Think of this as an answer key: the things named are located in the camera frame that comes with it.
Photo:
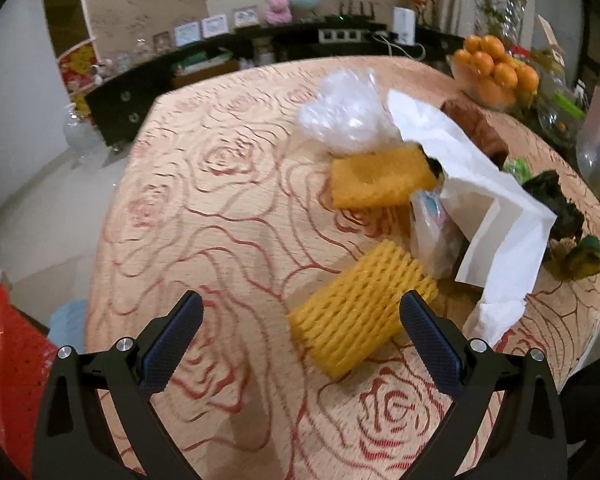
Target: white cable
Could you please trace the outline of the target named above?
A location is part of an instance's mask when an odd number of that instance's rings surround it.
[[[420,54],[418,57],[413,57],[411,54],[408,54],[407,51],[404,50],[400,45],[397,45],[395,43],[391,43],[391,41],[389,41],[384,36],[378,36],[377,34],[373,34],[371,37],[375,41],[377,41],[378,43],[384,43],[384,44],[386,44],[386,46],[389,48],[389,56],[391,56],[391,57],[394,56],[394,51],[392,50],[392,46],[394,46],[398,50],[401,50],[402,53],[406,57],[408,57],[409,59],[413,59],[414,61],[422,61],[425,58],[425,56],[427,55],[427,51],[424,48],[424,45],[422,45],[421,43],[414,43],[414,46],[419,46],[422,49],[422,54]]]

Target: wooden table top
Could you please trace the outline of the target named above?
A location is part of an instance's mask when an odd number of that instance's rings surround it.
[[[390,237],[408,248],[394,208],[335,210],[330,157],[296,128],[321,78],[372,68],[394,88],[439,107],[460,96],[448,76],[405,58],[348,57],[276,64],[160,97],[130,154],[104,223],[91,285],[86,347],[109,348],[166,314],[184,290],[205,318],[157,413],[205,480],[397,479],[450,405],[406,335],[339,381],[290,340],[285,314]],[[600,239],[600,204],[576,173],[513,118],[485,112],[534,173],[555,169]],[[459,326],[479,297],[443,280],[433,307]],[[561,387],[600,327],[600,274],[557,282],[541,268],[522,320],[499,351],[547,355]],[[501,396],[463,468],[475,464]],[[139,466],[110,399],[125,463]]]

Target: pile of oranges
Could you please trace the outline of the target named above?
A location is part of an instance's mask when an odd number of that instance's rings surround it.
[[[495,36],[464,40],[464,48],[453,56],[452,71],[471,97],[502,111],[530,102],[538,91],[538,73],[507,54]]]

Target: folded white paper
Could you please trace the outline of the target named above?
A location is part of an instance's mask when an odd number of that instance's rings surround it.
[[[395,90],[388,105],[402,139],[419,143],[442,165],[440,202],[470,241],[456,281],[484,288],[462,332],[494,346],[524,314],[555,214],[499,171],[442,111]]]

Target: silver bolt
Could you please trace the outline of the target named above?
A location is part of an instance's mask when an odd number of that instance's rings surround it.
[[[70,346],[63,346],[58,350],[58,357],[61,359],[67,359],[71,355],[71,352],[72,350]]]
[[[469,346],[474,352],[478,352],[478,354],[486,352],[487,350],[487,343],[485,343],[482,339],[471,339]]]
[[[533,359],[535,359],[536,361],[543,361],[544,360],[544,354],[542,353],[542,350],[539,348],[532,348],[531,352],[529,352],[531,354],[531,357]]]
[[[123,337],[122,339],[119,339],[118,342],[116,343],[116,349],[120,350],[121,352],[126,352],[133,345],[134,345],[133,339],[131,339],[130,337]]]

